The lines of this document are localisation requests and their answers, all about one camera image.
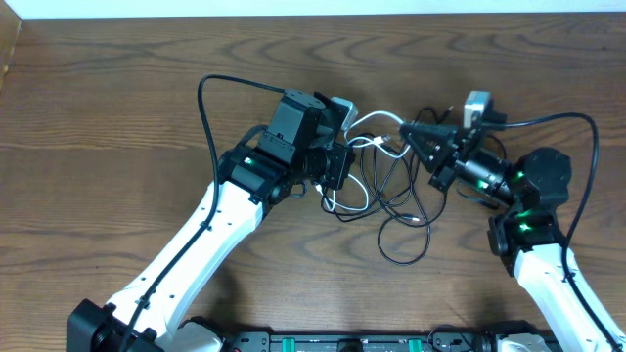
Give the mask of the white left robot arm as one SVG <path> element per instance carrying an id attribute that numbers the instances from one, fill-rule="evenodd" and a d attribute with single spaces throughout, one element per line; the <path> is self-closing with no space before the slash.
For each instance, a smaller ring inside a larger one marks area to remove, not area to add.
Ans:
<path id="1" fill-rule="evenodd" d="M 215 331 L 184 317 L 229 253 L 291 195 L 312 183 L 338 190 L 354 160 L 338 141 L 356 106 L 284 91 L 268 125 L 251 128 L 218 162 L 217 178 L 151 264 L 106 305 L 83 300 L 67 320 L 69 351 L 219 351 Z"/>

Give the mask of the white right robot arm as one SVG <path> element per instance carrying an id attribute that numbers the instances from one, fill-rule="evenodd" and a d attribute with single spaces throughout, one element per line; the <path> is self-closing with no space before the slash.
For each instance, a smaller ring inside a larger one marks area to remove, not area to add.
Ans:
<path id="1" fill-rule="evenodd" d="M 490 130 L 505 123 L 453 125 L 405 123 L 399 133 L 445 191 L 455 180 L 498 201 L 504 212 L 489 218 L 491 251 L 527 291 L 565 351 L 622 351 L 625 334 L 580 272 L 557 218 L 568 200 L 570 158 L 539 148 L 511 163 L 483 147 Z"/>

